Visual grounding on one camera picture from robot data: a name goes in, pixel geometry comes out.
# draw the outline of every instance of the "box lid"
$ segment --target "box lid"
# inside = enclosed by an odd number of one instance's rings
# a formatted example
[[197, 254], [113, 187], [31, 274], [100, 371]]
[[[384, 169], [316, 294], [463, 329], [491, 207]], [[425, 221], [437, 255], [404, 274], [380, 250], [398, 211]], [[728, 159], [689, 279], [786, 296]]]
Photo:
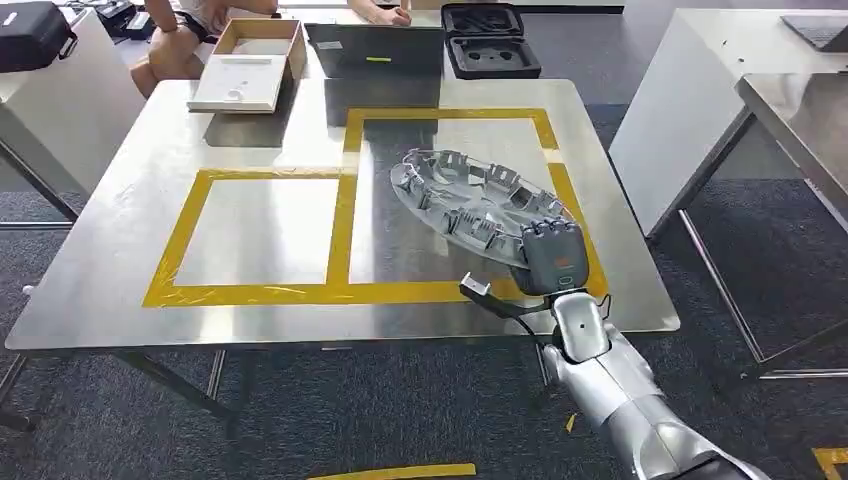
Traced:
[[509, 3], [448, 3], [441, 16], [448, 38], [524, 35], [521, 15]]
[[188, 102], [192, 111], [272, 113], [286, 55], [212, 55]]

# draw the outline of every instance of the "black bag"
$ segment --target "black bag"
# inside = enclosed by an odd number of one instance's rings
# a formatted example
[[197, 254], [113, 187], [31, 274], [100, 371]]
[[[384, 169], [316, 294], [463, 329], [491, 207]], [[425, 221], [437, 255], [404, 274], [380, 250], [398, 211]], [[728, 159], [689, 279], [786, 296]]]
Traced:
[[76, 44], [77, 35], [53, 2], [0, 4], [0, 73], [44, 68], [57, 55], [67, 58]]

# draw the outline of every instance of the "person's leg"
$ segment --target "person's leg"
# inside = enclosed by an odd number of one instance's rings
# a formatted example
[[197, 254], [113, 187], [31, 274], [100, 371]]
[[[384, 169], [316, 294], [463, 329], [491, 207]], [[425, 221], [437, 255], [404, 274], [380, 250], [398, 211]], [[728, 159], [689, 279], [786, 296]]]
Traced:
[[197, 35], [186, 26], [163, 33], [153, 32], [147, 59], [132, 68], [131, 73], [138, 90], [145, 97], [153, 93], [160, 80], [196, 80], [203, 72], [203, 62], [194, 50], [200, 45]]

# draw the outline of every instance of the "laptop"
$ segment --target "laptop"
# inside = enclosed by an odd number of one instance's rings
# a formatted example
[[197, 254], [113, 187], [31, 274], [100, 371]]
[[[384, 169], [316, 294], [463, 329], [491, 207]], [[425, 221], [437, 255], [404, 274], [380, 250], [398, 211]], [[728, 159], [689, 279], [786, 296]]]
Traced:
[[441, 77], [445, 32], [438, 27], [306, 24], [329, 78]]
[[789, 28], [820, 52], [848, 52], [848, 15], [784, 15]]

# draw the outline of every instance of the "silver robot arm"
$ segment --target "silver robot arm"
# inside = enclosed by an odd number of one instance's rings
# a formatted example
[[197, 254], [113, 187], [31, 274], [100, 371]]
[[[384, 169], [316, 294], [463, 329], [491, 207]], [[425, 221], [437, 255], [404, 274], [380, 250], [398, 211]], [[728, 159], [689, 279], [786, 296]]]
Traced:
[[560, 345], [542, 352], [552, 382], [571, 392], [592, 428], [639, 480], [767, 480], [686, 425], [664, 401], [651, 367], [586, 293], [556, 297]]

